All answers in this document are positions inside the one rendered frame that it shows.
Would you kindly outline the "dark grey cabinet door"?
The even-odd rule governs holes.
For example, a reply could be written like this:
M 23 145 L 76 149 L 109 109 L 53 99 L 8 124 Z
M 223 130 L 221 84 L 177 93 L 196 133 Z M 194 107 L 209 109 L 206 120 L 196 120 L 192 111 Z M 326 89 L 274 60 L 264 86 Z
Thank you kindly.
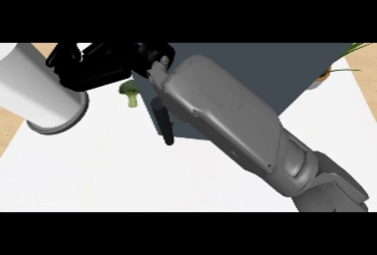
M 336 61 L 347 43 L 141 43 L 149 67 L 135 75 L 165 144 L 203 139 L 192 118 L 217 106 L 236 112 L 254 95 L 282 113 Z

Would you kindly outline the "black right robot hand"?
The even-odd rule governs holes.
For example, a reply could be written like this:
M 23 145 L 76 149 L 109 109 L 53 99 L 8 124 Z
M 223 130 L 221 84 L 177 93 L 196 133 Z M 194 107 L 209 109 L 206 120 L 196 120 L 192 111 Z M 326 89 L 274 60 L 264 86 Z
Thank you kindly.
M 58 43 L 45 60 L 60 85 L 84 92 L 119 80 L 131 73 L 147 77 L 153 62 L 168 58 L 172 64 L 175 50 L 168 43 L 91 43 L 79 51 L 75 43 Z

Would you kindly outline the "potted green plant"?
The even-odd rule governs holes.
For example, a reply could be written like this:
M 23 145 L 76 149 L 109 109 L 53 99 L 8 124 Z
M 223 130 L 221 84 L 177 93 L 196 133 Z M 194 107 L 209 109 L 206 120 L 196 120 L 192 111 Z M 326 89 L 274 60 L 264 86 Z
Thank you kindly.
M 347 50 L 342 52 L 342 54 L 339 55 L 339 57 L 335 59 L 333 62 L 336 62 L 342 57 L 345 57 L 350 53 L 353 53 L 354 51 L 360 50 L 362 48 L 364 48 L 366 46 L 372 45 L 372 43 L 351 43 L 350 47 L 347 48 Z M 322 72 L 322 74 L 319 75 L 319 77 L 314 79 L 313 83 L 310 84 L 310 86 L 307 87 L 305 91 L 313 90 L 314 88 L 319 87 L 319 85 L 323 83 L 323 81 L 326 80 L 326 78 L 329 77 L 329 75 L 333 72 L 362 72 L 360 69 L 333 69 L 330 66 L 325 69 L 325 71 Z

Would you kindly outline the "green broccoli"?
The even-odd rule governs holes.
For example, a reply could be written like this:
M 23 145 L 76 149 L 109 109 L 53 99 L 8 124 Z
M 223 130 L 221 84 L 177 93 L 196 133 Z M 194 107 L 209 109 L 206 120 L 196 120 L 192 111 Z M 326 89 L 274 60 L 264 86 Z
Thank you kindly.
M 137 106 L 137 94 L 138 94 L 138 88 L 134 80 L 128 80 L 121 84 L 119 94 L 128 97 L 128 107 L 134 108 Z

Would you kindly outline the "white cylinder with grey rim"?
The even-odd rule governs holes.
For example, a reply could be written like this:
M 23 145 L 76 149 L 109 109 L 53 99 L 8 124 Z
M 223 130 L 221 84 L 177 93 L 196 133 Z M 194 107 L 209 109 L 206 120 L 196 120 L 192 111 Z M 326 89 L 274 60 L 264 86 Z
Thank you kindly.
M 58 84 L 30 43 L 0 43 L 0 107 L 44 135 L 66 131 L 88 108 L 88 94 Z

